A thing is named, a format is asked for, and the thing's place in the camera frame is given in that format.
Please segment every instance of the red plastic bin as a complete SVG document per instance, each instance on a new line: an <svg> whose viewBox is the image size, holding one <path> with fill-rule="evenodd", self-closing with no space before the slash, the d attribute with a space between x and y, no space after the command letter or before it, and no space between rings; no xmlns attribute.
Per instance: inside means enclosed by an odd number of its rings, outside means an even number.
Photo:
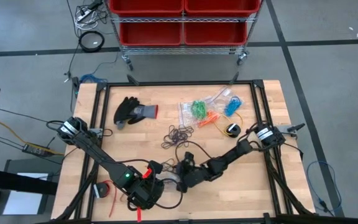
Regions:
<svg viewBox="0 0 358 224"><path fill-rule="evenodd" d="M260 0L185 0L189 16L248 17L259 7Z"/></svg>
<svg viewBox="0 0 358 224"><path fill-rule="evenodd" d="M110 10L121 17L181 16L184 0L110 0Z"/></svg>
<svg viewBox="0 0 358 224"><path fill-rule="evenodd" d="M179 22L122 22L119 38L126 46L176 46L181 44Z"/></svg>
<svg viewBox="0 0 358 224"><path fill-rule="evenodd" d="M242 45L247 39L245 22L187 22L186 45Z"/></svg>

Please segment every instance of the black floor line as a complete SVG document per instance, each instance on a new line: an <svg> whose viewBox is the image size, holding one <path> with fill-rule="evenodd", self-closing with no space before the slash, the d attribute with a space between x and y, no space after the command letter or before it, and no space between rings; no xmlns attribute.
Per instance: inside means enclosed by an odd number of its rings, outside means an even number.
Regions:
<svg viewBox="0 0 358 224"><path fill-rule="evenodd" d="M284 53L285 61L287 62L288 69L290 71L290 75L291 75L293 84L295 86L296 94L298 95L299 103L302 108L303 116L305 117L305 121L306 121L306 124L307 124L309 132L310 132L311 141L313 143L314 150L316 151L317 160L327 162L326 156L324 155L323 147L321 145L320 138L318 136L316 125L314 125L314 121L311 116L308 102L306 101L306 97L303 92L302 85L300 83L298 74L295 70L295 66L293 64L293 60L291 58L291 54L288 49L288 45L285 42L285 38L284 38L283 32L281 30L281 26L278 21L275 9L273 7L272 0L266 0L266 4L267 4L268 10L269 10L269 13L272 17L273 25L276 30L278 40L280 41L280 43L282 45L282 50ZM320 169L321 169L321 173L323 175L324 182L326 184L326 188L328 191L329 199L331 201L331 205L336 207L337 205L339 205L339 198L336 193L336 189L335 189L335 185L334 185L331 173L328 169L328 166L320 164ZM344 217L344 212L342 210L342 207L339 207L334 212L335 212L336 217Z"/></svg>
<svg viewBox="0 0 358 224"><path fill-rule="evenodd" d="M31 56L31 55L60 55L60 54L73 54L75 49L55 49L55 50L20 50L0 52L0 57L7 56ZM104 47L98 53L105 52L119 52L119 47ZM82 50L77 50L76 54L85 53Z"/></svg>
<svg viewBox="0 0 358 224"><path fill-rule="evenodd" d="M325 45L353 45L358 44L357 40L310 40L310 41L287 41L289 47L299 46L325 46ZM248 47L281 47L280 42L249 42ZM31 56L31 55L56 55L56 54L73 54L75 49L53 49L53 50L18 50L0 52L0 57L7 56ZM104 47L99 52L119 52L119 47Z"/></svg>

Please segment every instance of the wooden table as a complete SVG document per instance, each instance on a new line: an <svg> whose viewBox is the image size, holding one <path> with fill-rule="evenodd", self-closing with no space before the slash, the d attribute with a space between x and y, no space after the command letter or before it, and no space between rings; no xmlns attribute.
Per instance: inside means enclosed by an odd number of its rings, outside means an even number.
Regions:
<svg viewBox="0 0 358 224"><path fill-rule="evenodd" d="M276 80L264 81L265 91L268 98L272 119L275 125L291 124L285 104L280 82ZM128 160L143 158L158 162L175 158L175 148L162 149L161 143L164 135L168 134L171 124L178 125L177 103L193 101L204 96L213 96L222 88L222 85L200 85L200 86L120 86L113 87L109 93L109 104L106 117L106 128L112 129L111 137L103 138L102 148L115 160ZM91 119L92 107L95 96L95 84L81 85L74 115L86 122ZM234 85L232 90L244 101L244 105L238 110L244 118L243 129L250 127L256 122L254 106L249 85ZM99 101L98 118L103 104L104 94ZM123 130L117 130L113 124L116 108L125 96L136 96L144 105L159 106L157 119L145 119L134 125L126 125ZM261 113L264 114L262 100L259 95ZM233 116L233 121L240 123L239 118ZM228 125L225 119L218 121L220 127ZM287 143L296 146L296 141L286 136ZM256 139L252 134L249 139ZM195 128L190 138L205 148L212 156L220 156L234 147L236 140L223 136L216 127L211 124L202 128ZM73 150L68 146L66 154ZM195 155L197 163L204 162L207 157L196 146L178 150L179 158L184 156L185 151ZM70 203L78 190L81 168L83 165L84 152L77 150L70 154L63 163L60 181L56 193L52 218L59 216ZM287 178L287 184L300 202L314 211L313 201L303 170L299 152L289 146L282 146L282 162ZM133 162L132 166L141 172L146 171L146 163ZM99 169L98 182L108 180L108 173ZM284 202L280 188L278 194L280 206L285 211ZM179 200L180 193L175 190L174 184L168 184L158 201L164 206L172 206ZM84 196L83 216L86 213L88 195ZM94 203L93 221L109 220L136 220L136 212L127 209L126 198L123 202L117 200L114 213L109 218L112 204L112 195L105 198L97 198ZM203 182L196 187L190 188L184 195L181 205L173 210L163 210L153 207L151 210L142 212L143 220L177 220L177 219L210 219L210 218L256 218L268 212L274 216L272 196L267 178L267 171L262 153L252 152L242 156L231 164L224 175L213 182Z"/></svg>

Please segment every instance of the green zip ties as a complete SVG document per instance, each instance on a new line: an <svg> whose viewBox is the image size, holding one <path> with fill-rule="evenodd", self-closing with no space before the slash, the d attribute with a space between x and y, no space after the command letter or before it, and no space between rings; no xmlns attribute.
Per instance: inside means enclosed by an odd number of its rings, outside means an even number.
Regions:
<svg viewBox="0 0 358 224"><path fill-rule="evenodd" d="M203 101L194 101L191 106L191 113L198 120L206 118L206 107Z"/></svg>

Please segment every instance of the caster wheel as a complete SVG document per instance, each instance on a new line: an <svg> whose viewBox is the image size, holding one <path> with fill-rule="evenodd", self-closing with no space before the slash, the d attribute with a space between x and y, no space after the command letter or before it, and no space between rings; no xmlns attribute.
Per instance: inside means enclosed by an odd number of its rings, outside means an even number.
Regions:
<svg viewBox="0 0 358 224"><path fill-rule="evenodd" d="M244 61L242 59L237 59L237 65L240 66L244 63Z"/></svg>
<svg viewBox="0 0 358 224"><path fill-rule="evenodd" d="M133 71L133 70L134 70L134 67L132 66L131 63L130 63L130 64L127 64L127 68L128 68L128 70L130 70L130 71Z"/></svg>

